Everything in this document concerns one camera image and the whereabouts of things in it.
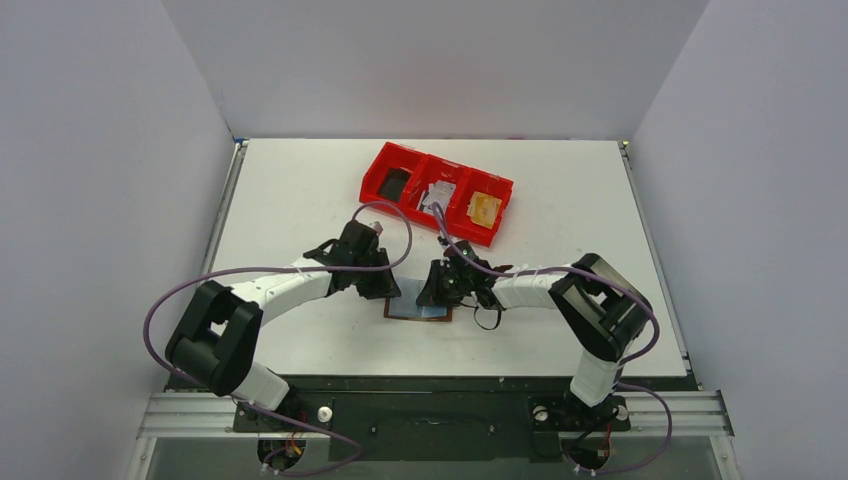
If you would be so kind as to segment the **brown leather card holder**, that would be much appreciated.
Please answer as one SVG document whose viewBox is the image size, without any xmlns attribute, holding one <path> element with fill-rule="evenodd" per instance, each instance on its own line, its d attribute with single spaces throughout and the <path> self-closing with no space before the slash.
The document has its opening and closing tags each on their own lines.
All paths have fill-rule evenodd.
<svg viewBox="0 0 848 480">
<path fill-rule="evenodd" d="M 393 320 L 442 322 L 452 321 L 452 309 L 449 307 L 420 306 L 416 303 L 423 291 L 425 281 L 407 277 L 397 277 L 396 282 L 401 295 L 387 298 L 383 317 Z"/>
</svg>

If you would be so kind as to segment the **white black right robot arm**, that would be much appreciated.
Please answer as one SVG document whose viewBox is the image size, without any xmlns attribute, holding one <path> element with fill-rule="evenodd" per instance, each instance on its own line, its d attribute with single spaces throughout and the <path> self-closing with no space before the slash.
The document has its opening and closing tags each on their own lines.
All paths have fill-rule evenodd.
<svg viewBox="0 0 848 480">
<path fill-rule="evenodd" d="M 456 307 L 468 297 L 498 313 L 540 308 L 562 315 L 582 347 L 563 402 L 566 418 L 578 427 L 603 415 L 623 365 L 635 357 L 628 349 L 654 320 L 649 301 L 594 253 L 573 264 L 529 269 L 492 266 L 467 241 L 447 245 L 443 257 L 431 262 L 416 304 Z"/>
</svg>

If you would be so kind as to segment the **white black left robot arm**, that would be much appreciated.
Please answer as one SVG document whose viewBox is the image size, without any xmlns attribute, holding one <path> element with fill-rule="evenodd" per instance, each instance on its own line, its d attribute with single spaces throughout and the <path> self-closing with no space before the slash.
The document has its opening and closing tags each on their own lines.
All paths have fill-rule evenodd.
<svg viewBox="0 0 848 480">
<path fill-rule="evenodd" d="M 349 287 L 368 300 L 399 296 L 380 233 L 378 224 L 351 220 L 339 238 L 306 252 L 286 273 L 231 286 L 202 283 L 166 346 L 166 360 L 218 396 L 259 406 L 260 418 L 272 429 L 291 427 L 299 406 L 294 389 L 255 360 L 260 330 L 290 310 Z"/>
</svg>

